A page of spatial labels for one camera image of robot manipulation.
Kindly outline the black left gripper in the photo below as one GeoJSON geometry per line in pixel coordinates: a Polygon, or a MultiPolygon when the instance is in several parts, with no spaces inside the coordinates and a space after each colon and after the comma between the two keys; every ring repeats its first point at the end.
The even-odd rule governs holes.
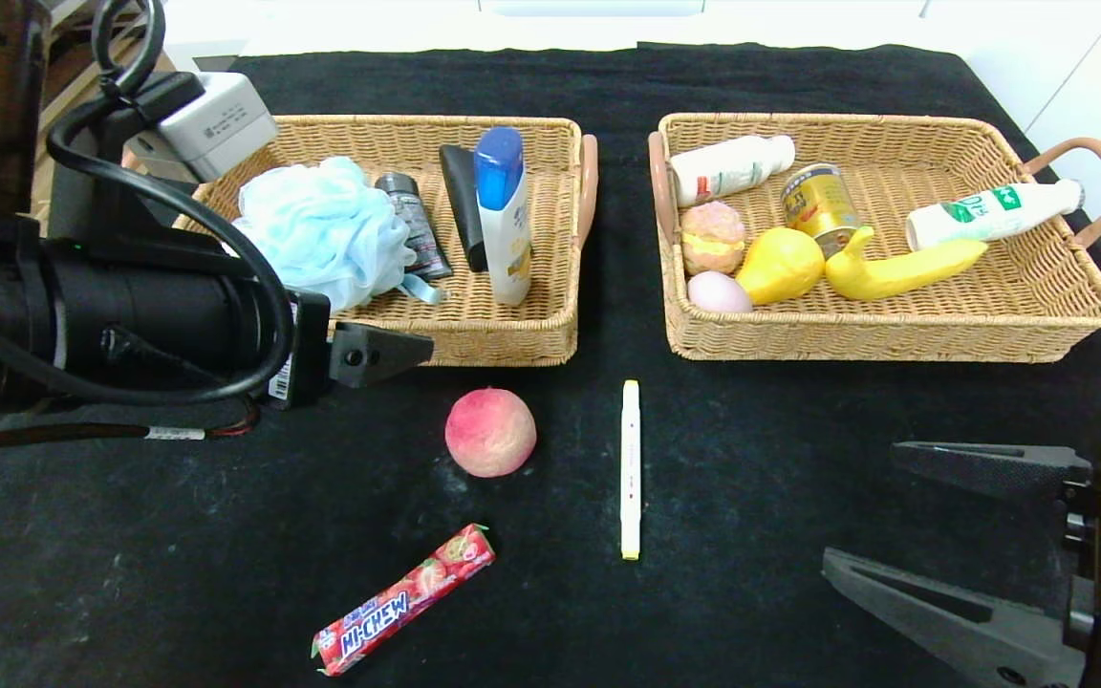
{"type": "MultiPolygon", "coordinates": [[[[327,362],[327,296],[288,290],[287,301],[288,353],[274,375],[248,389],[272,408],[307,404],[319,395],[327,374],[340,386],[375,386],[434,354],[428,336],[336,323],[327,362]]],[[[145,269],[137,279],[137,334],[153,349],[141,362],[141,379],[144,386],[159,384],[176,405],[201,404],[208,397],[196,395],[200,389],[253,374],[276,341],[277,319],[257,279],[145,269]]]]}

